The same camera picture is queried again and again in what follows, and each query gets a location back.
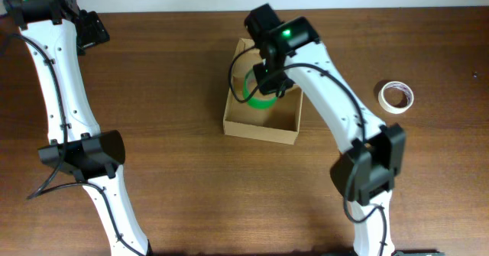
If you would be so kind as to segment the green tape roll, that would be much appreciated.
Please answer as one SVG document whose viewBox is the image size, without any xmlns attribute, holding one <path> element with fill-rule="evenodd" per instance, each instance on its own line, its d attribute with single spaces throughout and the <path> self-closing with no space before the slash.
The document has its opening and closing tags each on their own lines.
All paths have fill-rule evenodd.
<svg viewBox="0 0 489 256">
<path fill-rule="evenodd" d="M 250 70 L 244 77 L 244 85 L 242 95 L 246 99 L 250 96 L 253 90 L 257 87 L 258 81 L 255 78 L 254 72 Z M 277 97 L 274 94 L 263 95 L 258 90 L 246 103 L 254 109 L 268 109 L 275 104 Z"/>
</svg>

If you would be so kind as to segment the brown cardboard box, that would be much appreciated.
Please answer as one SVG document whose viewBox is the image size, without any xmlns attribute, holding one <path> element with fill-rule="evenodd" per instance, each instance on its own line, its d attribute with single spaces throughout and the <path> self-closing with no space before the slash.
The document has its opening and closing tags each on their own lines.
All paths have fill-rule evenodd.
<svg viewBox="0 0 489 256">
<path fill-rule="evenodd" d="M 254 109 L 242 95 L 245 75 L 253 65 L 262 61 L 259 50 L 254 49 L 251 39 L 240 38 L 234 56 L 238 60 L 232 68 L 233 89 L 228 92 L 223 115 L 223 131 L 228 136 L 270 141 L 281 144 L 294 144 L 300 131 L 303 91 L 297 86 L 286 91 L 268 109 Z"/>
</svg>

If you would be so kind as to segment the white masking tape roll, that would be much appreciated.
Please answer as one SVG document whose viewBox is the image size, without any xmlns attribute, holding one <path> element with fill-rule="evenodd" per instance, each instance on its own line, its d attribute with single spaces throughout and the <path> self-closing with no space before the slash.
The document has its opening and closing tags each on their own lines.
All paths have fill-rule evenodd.
<svg viewBox="0 0 489 256">
<path fill-rule="evenodd" d="M 378 95 L 377 100 L 381 108 L 390 113 L 399 115 L 409 110 L 414 103 L 414 93 L 405 83 L 390 81 L 385 83 Z"/>
</svg>

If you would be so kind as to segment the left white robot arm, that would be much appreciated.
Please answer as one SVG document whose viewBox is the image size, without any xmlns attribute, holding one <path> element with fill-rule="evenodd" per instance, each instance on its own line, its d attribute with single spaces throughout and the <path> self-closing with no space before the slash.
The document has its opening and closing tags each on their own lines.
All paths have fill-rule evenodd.
<svg viewBox="0 0 489 256">
<path fill-rule="evenodd" d="M 18 27 L 7 40 L 26 43 L 47 112 L 49 144 L 38 150 L 51 175 L 31 194 L 81 186 L 92 200 L 113 255 L 151 255 L 125 187 L 125 146 L 119 131 L 103 132 L 89 105 L 78 57 L 110 37 L 94 11 L 77 0 L 3 0 Z"/>
</svg>

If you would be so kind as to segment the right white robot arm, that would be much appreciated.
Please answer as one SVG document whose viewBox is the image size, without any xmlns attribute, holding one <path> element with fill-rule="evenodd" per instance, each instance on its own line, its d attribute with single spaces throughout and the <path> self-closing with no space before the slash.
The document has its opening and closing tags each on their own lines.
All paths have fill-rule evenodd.
<svg viewBox="0 0 489 256">
<path fill-rule="evenodd" d="M 298 86 L 320 114 L 340 153 L 330 176 L 355 227 L 356 255 L 393 255 L 389 206 L 400 174 L 406 133 L 374 115 L 355 95 L 304 17 L 281 21 L 269 4 L 252 10 L 245 28 L 262 61 L 252 71 L 256 93 L 281 98 Z"/>
</svg>

